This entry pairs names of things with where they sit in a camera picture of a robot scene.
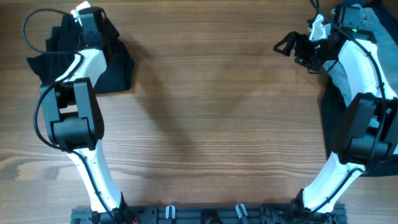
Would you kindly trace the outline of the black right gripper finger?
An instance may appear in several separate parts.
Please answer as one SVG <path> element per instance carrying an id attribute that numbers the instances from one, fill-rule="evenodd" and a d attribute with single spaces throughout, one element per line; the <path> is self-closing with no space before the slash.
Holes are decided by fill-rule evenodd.
<path id="1" fill-rule="evenodd" d="M 280 46 L 286 44 L 284 50 L 292 50 L 297 39 L 299 37 L 299 33 L 296 31 L 289 32 L 281 41 L 275 44 L 274 50 L 278 50 Z"/>
<path id="2" fill-rule="evenodd" d="M 289 57 L 292 49 L 293 49 L 293 47 L 291 47 L 291 46 L 285 46 L 283 49 L 280 49 L 278 46 L 275 45 L 273 48 L 273 51 Z"/>

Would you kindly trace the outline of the black shorts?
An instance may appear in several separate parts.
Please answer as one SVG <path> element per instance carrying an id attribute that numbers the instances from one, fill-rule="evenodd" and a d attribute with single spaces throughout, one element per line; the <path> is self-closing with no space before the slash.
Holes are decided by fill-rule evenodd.
<path id="1" fill-rule="evenodd" d="M 109 19 L 105 20 L 105 24 L 112 53 L 107 69 L 99 76 L 94 86 L 97 94 L 129 90 L 135 66 L 126 46 L 119 40 L 119 32 L 115 26 Z M 45 41 L 46 50 L 49 52 L 74 51 L 79 44 L 80 33 L 81 27 L 72 16 L 63 16 L 61 25 L 52 27 L 51 36 Z M 41 54 L 36 57 L 27 57 L 26 60 L 42 83 L 49 85 L 67 71 L 74 56 Z"/>

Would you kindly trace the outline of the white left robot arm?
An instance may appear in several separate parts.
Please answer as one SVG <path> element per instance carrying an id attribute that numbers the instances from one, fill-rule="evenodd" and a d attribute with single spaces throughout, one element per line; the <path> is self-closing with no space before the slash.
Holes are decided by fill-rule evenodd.
<path id="1" fill-rule="evenodd" d="M 37 110 L 44 114 L 48 146 L 66 152 L 91 200 L 88 223 L 137 223 L 106 162 L 104 120 L 94 85 L 109 64 L 106 18 L 102 8 L 85 1 L 72 10 L 83 43 L 63 75 L 40 89 Z"/>

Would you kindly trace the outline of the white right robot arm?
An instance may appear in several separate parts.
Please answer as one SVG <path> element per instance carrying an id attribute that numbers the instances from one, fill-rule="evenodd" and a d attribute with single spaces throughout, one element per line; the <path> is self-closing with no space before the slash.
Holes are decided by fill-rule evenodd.
<path id="1" fill-rule="evenodd" d="M 328 159 L 311 184 L 275 209 L 288 222 L 328 222 L 358 177 L 397 174 L 397 94 L 378 59 L 389 34 L 370 27 L 375 19 L 366 6 L 338 6 L 332 18 L 317 12 L 306 34 L 289 32 L 274 46 L 309 73 L 330 77 L 321 102 Z"/>

